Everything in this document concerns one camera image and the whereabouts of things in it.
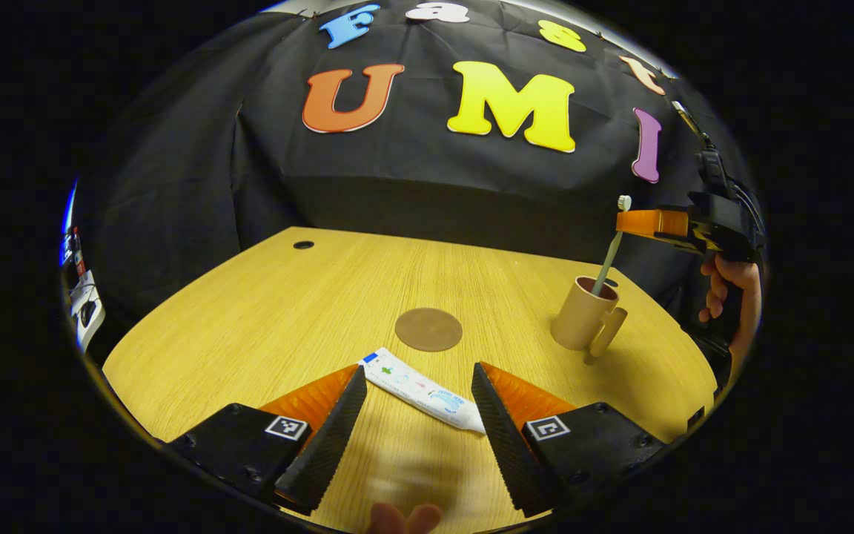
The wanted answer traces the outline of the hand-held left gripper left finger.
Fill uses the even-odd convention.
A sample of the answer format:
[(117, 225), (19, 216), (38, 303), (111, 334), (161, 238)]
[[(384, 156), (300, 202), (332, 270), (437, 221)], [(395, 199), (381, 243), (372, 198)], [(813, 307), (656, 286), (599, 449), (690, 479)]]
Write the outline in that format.
[(367, 393), (349, 365), (251, 408), (228, 403), (168, 450), (248, 497), (310, 515), (341, 463)]

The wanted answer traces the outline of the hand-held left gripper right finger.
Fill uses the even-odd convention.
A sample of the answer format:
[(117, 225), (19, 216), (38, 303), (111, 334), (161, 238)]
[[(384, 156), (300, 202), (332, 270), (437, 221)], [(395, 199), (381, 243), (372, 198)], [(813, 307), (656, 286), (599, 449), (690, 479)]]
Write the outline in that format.
[(471, 392), (509, 497), (529, 518), (613, 489), (667, 449), (610, 403), (574, 406), (488, 362)]

